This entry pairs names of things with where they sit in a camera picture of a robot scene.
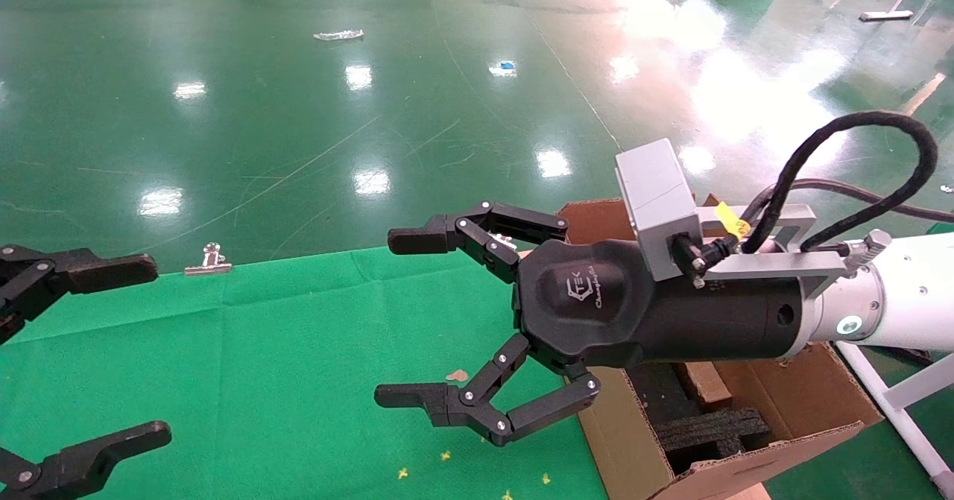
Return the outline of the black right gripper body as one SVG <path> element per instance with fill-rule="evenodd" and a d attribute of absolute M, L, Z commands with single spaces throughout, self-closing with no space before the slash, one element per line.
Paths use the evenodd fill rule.
<path fill-rule="evenodd" d="M 547 241 L 516 269 L 518 330 L 546 367 L 778 358 L 802 316 L 794 277 L 657 282 L 635 241 Z"/>

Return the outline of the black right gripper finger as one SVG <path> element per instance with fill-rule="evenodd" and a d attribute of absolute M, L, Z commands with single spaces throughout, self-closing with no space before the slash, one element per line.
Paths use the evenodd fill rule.
<path fill-rule="evenodd" d="M 565 241 L 569 222 L 558 215 L 482 201 L 457 214 L 433 215 L 422 227 L 393 228 L 386 245 L 395 255 L 461 251 L 501 282 L 517 280 L 521 258 L 503 238 L 535 245 Z"/>
<path fill-rule="evenodd" d="M 515 334 L 464 387 L 448 382 L 379 385 L 374 399 L 382 408 L 423 409 L 435 428 L 469 428 L 501 448 L 583 411 L 600 394 L 600 381 L 585 365 L 558 364 L 555 371 L 568 384 L 508 412 L 494 408 L 492 398 L 535 350 L 525 335 Z"/>

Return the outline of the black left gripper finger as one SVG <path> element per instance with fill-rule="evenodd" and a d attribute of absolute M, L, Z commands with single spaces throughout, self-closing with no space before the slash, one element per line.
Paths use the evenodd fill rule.
<path fill-rule="evenodd" d="M 78 499 L 98 493 L 117 463 L 171 442 L 164 421 L 150 421 L 49 455 L 40 463 L 1 449 L 2 499 Z"/>
<path fill-rule="evenodd" d="M 153 282 L 156 260 L 147 253 L 103 259 L 81 248 L 41 252 L 6 244 L 1 252 L 1 344 L 65 295 L 89 295 Z"/>

